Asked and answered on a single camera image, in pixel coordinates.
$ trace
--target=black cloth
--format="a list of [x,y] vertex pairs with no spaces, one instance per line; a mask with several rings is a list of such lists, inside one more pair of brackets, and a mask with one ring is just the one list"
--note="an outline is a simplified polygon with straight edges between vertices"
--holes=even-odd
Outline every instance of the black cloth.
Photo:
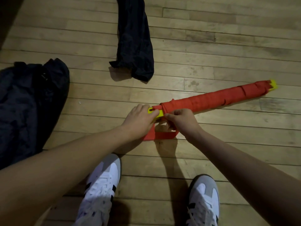
[[149,81],[154,73],[153,47],[144,0],[117,0],[119,42],[114,68],[132,70],[132,77]]
[[42,151],[69,91],[69,70],[59,59],[16,62],[0,71],[0,169]]

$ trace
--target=wooden floor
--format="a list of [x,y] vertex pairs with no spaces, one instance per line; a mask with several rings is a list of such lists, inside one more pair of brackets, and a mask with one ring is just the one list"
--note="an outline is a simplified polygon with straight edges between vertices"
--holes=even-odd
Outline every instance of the wooden floor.
[[[301,179],[301,0],[145,0],[155,74],[145,84],[110,68],[117,52],[116,0],[25,0],[0,51],[14,61],[60,58],[70,68],[69,98],[45,148],[120,125],[138,103],[151,105],[258,80],[279,89],[196,115],[209,133]],[[122,178],[111,225],[181,225],[188,185],[207,173],[220,193],[220,226],[267,223],[190,145],[143,142],[119,150]],[[43,226],[68,226],[81,183]]]

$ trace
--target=red fabric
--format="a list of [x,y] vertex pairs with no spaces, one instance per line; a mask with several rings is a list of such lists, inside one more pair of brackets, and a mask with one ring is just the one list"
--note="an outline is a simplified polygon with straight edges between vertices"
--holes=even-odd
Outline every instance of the red fabric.
[[[172,99],[170,102],[163,102],[160,105],[153,106],[153,109],[163,110],[164,114],[171,113],[176,109],[182,108],[188,108],[193,112],[199,112],[205,109],[216,108],[219,106],[229,105],[235,102],[263,96],[269,92],[270,88],[272,88],[270,83],[270,80],[259,81],[189,98],[183,98],[179,100]],[[168,132],[157,133],[153,127],[143,140],[173,139],[175,137],[175,133],[173,132],[172,134]]]

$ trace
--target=white sneaker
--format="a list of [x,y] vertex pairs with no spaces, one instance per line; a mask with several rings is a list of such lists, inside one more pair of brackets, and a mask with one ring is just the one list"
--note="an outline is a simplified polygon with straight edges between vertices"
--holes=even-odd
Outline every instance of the white sneaker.
[[88,178],[74,226],[107,226],[120,175],[119,157],[109,154]]
[[198,175],[190,184],[186,226],[217,226],[219,193],[209,175]]

